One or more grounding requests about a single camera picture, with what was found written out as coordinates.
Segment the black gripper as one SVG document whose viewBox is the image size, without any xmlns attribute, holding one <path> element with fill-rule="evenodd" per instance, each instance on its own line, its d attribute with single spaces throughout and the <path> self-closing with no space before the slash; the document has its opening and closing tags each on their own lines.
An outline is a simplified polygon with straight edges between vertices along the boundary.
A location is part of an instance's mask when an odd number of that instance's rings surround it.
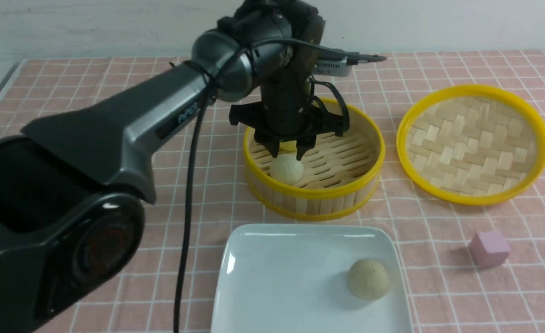
<svg viewBox="0 0 545 333">
<path fill-rule="evenodd" d="M 338 105 L 337 114 L 330 112 L 315 95 L 317 85 L 329 88 Z M 229 122 L 232 126 L 244 124 L 264 135 L 255 137 L 255 142 L 266 148 L 272 158 L 277 158 L 280 142 L 296 140 L 296 160 L 301 161 L 315 147 L 317 135 L 342 136 L 350 129 L 348 106 L 331 82 L 281 79 L 265 82 L 259 89 L 259 102 L 231 106 Z"/>
</svg>

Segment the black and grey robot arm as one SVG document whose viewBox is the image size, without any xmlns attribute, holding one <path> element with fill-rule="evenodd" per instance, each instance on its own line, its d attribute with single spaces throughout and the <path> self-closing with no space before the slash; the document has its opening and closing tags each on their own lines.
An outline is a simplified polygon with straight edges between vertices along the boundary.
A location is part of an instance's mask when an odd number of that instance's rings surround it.
<svg viewBox="0 0 545 333">
<path fill-rule="evenodd" d="M 0 333 L 31 333 L 131 261 L 154 203 L 152 157 L 215 101 L 272 156 L 299 160 L 347 116 L 313 107 L 325 21 L 301 0 L 245 0 L 194 42 L 189 60 L 81 110 L 0 139 Z"/>
</svg>

